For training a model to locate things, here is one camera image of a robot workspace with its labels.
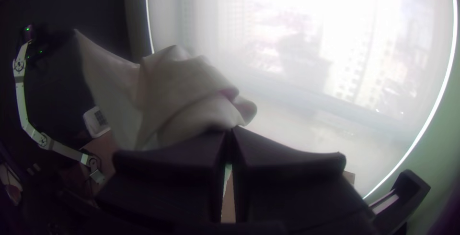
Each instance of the towel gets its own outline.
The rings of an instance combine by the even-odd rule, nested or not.
[[[85,81],[122,149],[156,149],[245,126],[257,112],[204,56],[171,46],[136,64],[75,33]]]

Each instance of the dark wall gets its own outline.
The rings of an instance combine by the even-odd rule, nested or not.
[[[16,105],[12,60],[20,30],[34,23],[49,32],[79,29],[107,50],[131,59],[124,0],[0,0],[0,141],[17,164],[38,163],[42,174],[70,164],[64,157],[41,150],[21,129]],[[89,140],[82,115],[94,104],[81,73],[75,40],[28,65],[24,80],[29,120],[39,130],[71,146]]]

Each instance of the window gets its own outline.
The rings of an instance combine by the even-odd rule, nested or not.
[[[298,150],[339,148],[362,195],[414,147],[452,65],[456,0],[187,0],[188,15],[179,1],[149,0],[155,49],[207,56],[260,108],[249,130]],[[305,105],[315,113],[297,113]]]

